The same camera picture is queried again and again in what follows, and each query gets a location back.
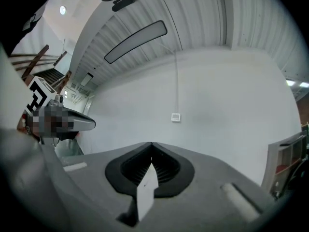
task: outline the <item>staircase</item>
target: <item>staircase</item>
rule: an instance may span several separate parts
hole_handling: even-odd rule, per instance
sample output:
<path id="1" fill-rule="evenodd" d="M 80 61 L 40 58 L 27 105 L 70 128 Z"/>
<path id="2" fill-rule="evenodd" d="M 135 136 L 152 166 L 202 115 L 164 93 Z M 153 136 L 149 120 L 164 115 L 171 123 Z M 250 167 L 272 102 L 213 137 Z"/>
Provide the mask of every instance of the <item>staircase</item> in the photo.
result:
<path id="1" fill-rule="evenodd" d="M 35 73 L 34 76 L 44 78 L 46 82 L 48 82 L 48 84 L 51 85 L 57 80 L 59 80 L 60 78 L 64 77 L 64 74 L 60 73 L 59 71 L 55 69 L 49 69 L 43 72 Z"/>

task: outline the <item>ceiling light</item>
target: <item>ceiling light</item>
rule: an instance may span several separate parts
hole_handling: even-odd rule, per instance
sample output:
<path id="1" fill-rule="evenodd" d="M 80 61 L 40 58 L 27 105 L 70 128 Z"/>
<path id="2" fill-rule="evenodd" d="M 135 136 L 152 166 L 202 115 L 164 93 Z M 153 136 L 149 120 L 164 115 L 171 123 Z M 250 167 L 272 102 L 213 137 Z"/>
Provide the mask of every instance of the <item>ceiling light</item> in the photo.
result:
<path id="1" fill-rule="evenodd" d="M 309 87 L 309 83 L 301 83 L 299 86 L 300 87 Z"/>
<path id="2" fill-rule="evenodd" d="M 286 83 L 288 84 L 288 86 L 293 86 L 295 82 L 292 80 L 286 80 Z"/>
<path id="3" fill-rule="evenodd" d="M 166 35 L 167 33 L 168 30 L 163 21 L 154 22 L 127 37 L 124 41 L 115 46 L 113 50 L 106 54 L 104 59 L 111 64 L 136 47 Z"/>
<path id="4" fill-rule="evenodd" d="M 64 6 L 60 7 L 60 14 L 64 15 L 66 13 L 67 9 Z"/>
<path id="5" fill-rule="evenodd" d="M 93 75 L 90 73 L 87 73 L 87 75 L 84 77 L 84 79 L 81 82 L 82 86 L 86 86 L 87 83 L 89 83 L 89 81 L 93 78 Z"/>

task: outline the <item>person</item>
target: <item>person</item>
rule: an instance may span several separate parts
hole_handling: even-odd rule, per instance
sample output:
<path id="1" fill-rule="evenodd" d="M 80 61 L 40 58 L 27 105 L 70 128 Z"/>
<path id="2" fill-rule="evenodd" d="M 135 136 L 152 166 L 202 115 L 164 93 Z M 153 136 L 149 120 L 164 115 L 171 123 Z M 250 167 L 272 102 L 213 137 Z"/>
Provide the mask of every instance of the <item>person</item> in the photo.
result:
<path id="1" fill-rule="evenodd" d="M 2 0 L 0 42 L 8 56 L 43 15 L 48 0 Z"/>

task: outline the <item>brown wall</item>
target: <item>brown wall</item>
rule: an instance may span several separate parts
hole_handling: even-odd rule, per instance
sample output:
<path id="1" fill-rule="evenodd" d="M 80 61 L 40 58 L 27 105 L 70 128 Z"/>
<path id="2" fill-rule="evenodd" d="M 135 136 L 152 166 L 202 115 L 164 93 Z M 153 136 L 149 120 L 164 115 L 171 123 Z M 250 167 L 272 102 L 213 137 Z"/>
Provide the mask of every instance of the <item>brown wall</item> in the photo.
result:
<path id="1" fill-rule="evenodd" d="M 297 107 L 302 125 L 309 122 L 309 93 L 297 102 Z"/>

